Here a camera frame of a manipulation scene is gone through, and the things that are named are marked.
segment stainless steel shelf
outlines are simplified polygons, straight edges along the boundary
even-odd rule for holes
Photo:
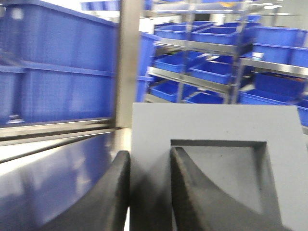
[[[289,74],[296,74],[304,78],[308,78],[308,68],[306,67],[292,66],[292,65],[287,65],[287,64],[269,63],[269,62],[257,61],[257,60],[247,59],[247,58],[241,59],[241,64],[246,65],[246,66],[262,68],[266,70],[272,70],[272,71],[289,73]]]
[[[178,39],[170,39],[170,38],[162,38],[160,41],[156,43],[160,46],[184,49],[187,48],[191,51],[214,51],[217,54],[228,54],[233,55],[238,52],[238,48],[235,45],[224,45],[224,44],[216,44],[216,43],[205,43],[205,42],[195,42],[195,41],[185,41]],[[240,53],[247,53],[251,51],[252,45],[246,44],[244,45]]]
[[[281,5],[279,0],[257,0],[254,2],[214,2],[214,3],[183,3],[156,4],[153,11],[156,13],[223,13],[244,14],[263,10],[268,4]]]
[[[157,96],[146,94],[145,95],[145,101],[149,103],[172,103],[170,101],[164,100],[162,98],[159,98]]]
[[[44,137],[67,136],[78,132],[94,132],[96,130],[112,127],[110,118],[96,118],[91,120],[55,121],[54,123],[36,124],[11,124],[0,128],[0,145],[7,141],[26,140],[36,138],[36,141],[44,140]]]
[[[207,80],[200,79],[200,78],[195,78],[195,77],[188,76],[188,75],[182,75],[182,74],[175,73],[172,71],[162,70],[156,67],[149,67],[148,74],[155,75],[155,76],[169,79],[169,80],[173,80],[176,82],[182,82],[182,83],[195,86],[198,88],[214,90],[214,91],[225,93],[225,94],[228,94],[230,90],[229,85],[215,83],[215,82],[207,81]]]

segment metal rack post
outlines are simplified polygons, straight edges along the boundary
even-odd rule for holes
[[[131,127],[139,58],[139,13],[141,3],[141,0],[125,0],[121,3],[115,79],[114,126],[116,128]]]

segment blue plastic crate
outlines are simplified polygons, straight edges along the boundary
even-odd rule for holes
[[[299,118],[303,126],[308,127],[308,101],[303,100],[295,104],[297,106]]]
[[[157,28],[160,28],[162,26],[170,26],[170,25],[178,25],[178,23],[162,23],[162,24],[157,24],[157,25],[154,25],[154,28],[157,29]]]
[[[271,72],[258,73],[255,77],[256,89],[293,98],[299,97],[306,85],[307,80],[304,78]]]
[[[168,39],[186,39],[186,26],[185,25],[169,25],[162,26],[154,30],[154,34]]]
[[[307,31],[284,27],[258,27],[256,43],[301,47],[306,39]]]
[[[184,69],[184,59],[181,56],[169,55],[154,61],[157,68],[180,73]]]
[[[83,11],[90,11],[90,3],[89,2],[81,2],[80,6],[81,6],[81,9]]]
[[[308,48],[293,47],[289,64],[308,67]]]
[[[25,122],[110,117],[113,74],[105,71],[23,62],[19,115]]]
[[[192,41],[234,45],[238,33],[236,28],[212,27],[192,32]]]
[[[155,35],[142,33],[140,48],[139,48],[139,62],[138,62],[139,76],[146,75],[148,66],[151,65],[155,52],[154,42],[158,41],[159,39],[160,38]]]
[[[222,104],[223,98],[206,93],[199,93],[185,99],[186,103],[207,103],[207,104]]]
[[[230,64],[205,62],[190,68],[191,75],[208,81],[228,84],[231,79],[232,66]]]
[[[119,11],[120,0],[102,0],[102,1],[90,1],[81,2],[81,9],[83,11]],[[151,10],[152,0],[144,1],[144,9]]]
[[[3,50],[16,58],[115,71],[117,24],[40,0],[12,0],[5,7]],[[140,76],[145,75],[154,52],[153,42],[158,39],[142,33]]]
[[[237,28],[241,23],[231,22],[219,25],[219,27],[234,27]],[[257,27],[261,26],[261,23],[246,23],[244,28],[244,42],[250,42],[253,38],[256,37]]]
[[[202,59],[197,57],[202,55],[200,52],[189,51],[188,52],[188,63],[184,64],[184,52],[178,52],[174,55],[163,55],[160,59],[154,61],[157,68],[180,73],[181,71],[187,71],[190,67],[202,62]]]
[[[279,95],[262,90],[249,90],[240,92],[241,104],[260,104],[260,105],[290,105],[293,97]]]
[[[137,95],[136,95],[136,102],[143,102],[144,96],[148,91],[149,85],[151,82],[154,81],[153,77],[150,76],[139,76],[137,78]]]
[[[17,94],[24,69],[0,58],[0,124],[9,121],[16,114]]]
[[[263,61],[278,64],[288,64],[292,53],[292,47],[255,44],[254,52],[263,53]]]
[[[178,96],[178,83],[174,81],[166,81],[150,88],[152,95],[159,98],[176,103]],[[185,85],[183,87],[182,99],[197,91],[196,87]]]

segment metal frame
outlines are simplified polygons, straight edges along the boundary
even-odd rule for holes
[[[203,43],[203,42],[195,42],[186,40],[178,40],[178,39],[167,39],[163,38],[157,45],[164,46],[169,49],[181,49],[184,51],[203,51],[203,52],[212,52],[215,54],[224,54],[233,56],[233,65],[232,65],[232,80],[228,85],[217,84],[210,81],[194,78],[186,75],[184,72],[177,74],[170,71],[160,70],[158,68],[150,67],[148,69],[148,74],[156,75],[165,79],[173,80],[179,82],[178,89],[178,100],[177,102],[181,102],[181,94],[182,94],[182,84],[189,84],[196,87],[201,87],[204,89],[218,90],[219,92],[226,93],[225,103],[232,103],[233,98],[237,98],[234,94],[238,91],[239,83],[238,80],[238,63],[240,56],[244,53],[247,53],[252,50],[252,44],[243,44],[243,31],[246,26],[245,19],[248,14],[263,10],[263,7],[268,4],[277,4],[281,5],[281,0],[257,0],[254,2],[250,1],[241,1],[241,2],[232,2],[232,3],[223,3],[223,2],[215,2],[215,3],[195,3],[198,1],[181,1],[175,3],[166,3],[166,4],[157,4],[153,6],[153,14],[154,13],[177,13],[177,14],[187,14],[194,15],[197,13],[222,13],[222,14],[239,14],[242,15],[242,23],[238,26],[237,30],[239,32],[239,38],[237,40],[236,45],[223,45],[223,44],[214,44],[214,43]],[[191,31],[191,23],[193,19],[190,17],[188,21],[186,31]],[[163,49],[160,49],[159,55],[163,54]],[[149,95],[146,96],[146,101],[156,101],[154,97]]]
[[[98,135],[110,132],[110,129],[114,130],[110,118],[58,121],[53,124],[35,123],[25,126],[7,125],[0,128],[0,146]]]
[[[288,64],[277,64],[270,63],[264,61],[258,61],[253,59],[242,58],[240,60],[239,71],[237,76],[237,83],[234,88],[233,98],[231,99],[233,104],[237,103],[238,95],[239,95],[239,86],[241,84],[243,78],[244,68],[246,66],[252,66],[256,68],[260,68],[262,70],[275,71],[277,73],[286,73],[292,75],[298,75],[302,78],[308,79],[308,68],[301,66],[292,66]],[[308,127],[302,126],[303,133],[308,135]]]
[[[120,9],[115,79],[116,128],[131,127],[132,104],[135,102],[136,76],[139,59],[139,14],[142,0],[122,1]]]

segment rectangular cutout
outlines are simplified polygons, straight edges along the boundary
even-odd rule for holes
[[[266,142],[171,140],[224,192],[281,223],[280,209]]]

